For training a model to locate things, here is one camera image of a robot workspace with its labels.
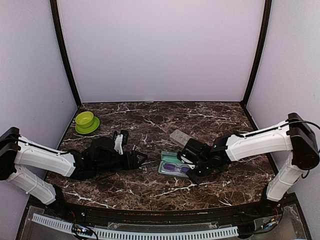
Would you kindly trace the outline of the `brown sunglasses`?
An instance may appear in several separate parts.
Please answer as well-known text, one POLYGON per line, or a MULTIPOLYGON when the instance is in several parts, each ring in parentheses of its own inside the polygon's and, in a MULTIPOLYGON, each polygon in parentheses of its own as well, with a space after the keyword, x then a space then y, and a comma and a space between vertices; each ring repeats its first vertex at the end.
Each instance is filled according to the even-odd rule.
POLYGON ((172 163, 164 163, 163 168, 169 172, 178 172, 182 174, 186 174, 189 171, 189 167, 187 166, 179 166, 172 163))

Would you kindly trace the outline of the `dark grey glasses case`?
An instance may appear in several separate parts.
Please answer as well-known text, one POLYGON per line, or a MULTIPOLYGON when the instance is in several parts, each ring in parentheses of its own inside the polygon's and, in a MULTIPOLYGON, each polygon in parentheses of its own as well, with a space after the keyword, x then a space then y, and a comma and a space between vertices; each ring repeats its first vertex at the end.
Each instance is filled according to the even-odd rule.
POLYGON ((177 158, 176 152, 162 151, 158 173, 165 176, 188 179, 190 167, 177 158))

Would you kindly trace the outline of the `light grey glasses case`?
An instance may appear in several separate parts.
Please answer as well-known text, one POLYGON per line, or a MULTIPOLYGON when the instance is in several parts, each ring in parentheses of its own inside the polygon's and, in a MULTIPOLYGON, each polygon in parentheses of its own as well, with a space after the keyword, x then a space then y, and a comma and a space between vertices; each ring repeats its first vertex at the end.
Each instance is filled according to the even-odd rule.
POLYGON ((191 137, 186 133, 176 129, 169 135, 169 140, 180 148, 184 148, 191 137))

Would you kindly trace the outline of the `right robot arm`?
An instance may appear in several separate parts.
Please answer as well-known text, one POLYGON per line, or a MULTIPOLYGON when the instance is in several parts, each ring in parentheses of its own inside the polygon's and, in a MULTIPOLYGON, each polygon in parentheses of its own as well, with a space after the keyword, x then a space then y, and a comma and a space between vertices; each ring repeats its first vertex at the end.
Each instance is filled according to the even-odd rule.
POLYGON ((177 157, 189 166, 187 176, 199 185, 214 171, 239 160, 273 152, 287 151, 288 157, 267 185, 265 198, 255 205, 255 213, 266 217, 296 181, 320 163, 320 150, 312 122, 293 112, 280 123, 243 134, 218 137, 212 145, 190 138, 177 157))

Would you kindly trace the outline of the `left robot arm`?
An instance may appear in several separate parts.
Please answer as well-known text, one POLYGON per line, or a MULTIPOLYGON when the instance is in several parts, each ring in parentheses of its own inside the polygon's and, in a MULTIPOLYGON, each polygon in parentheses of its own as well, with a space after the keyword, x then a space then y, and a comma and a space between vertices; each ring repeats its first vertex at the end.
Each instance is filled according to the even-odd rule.
POLYGON ((60 218, 67 218, 70 206, 64 202, 62 190, 40 179, 27 166, 47 170, 74 180, 94 178, 109 170, 138 169, 148 156, 137 150, 124 151, 129 133, 121 130, 113 137, 93 139, 82 152, 60 151, 34 143, 11 127, 0 137, 0 179, 37 198, 60 218))

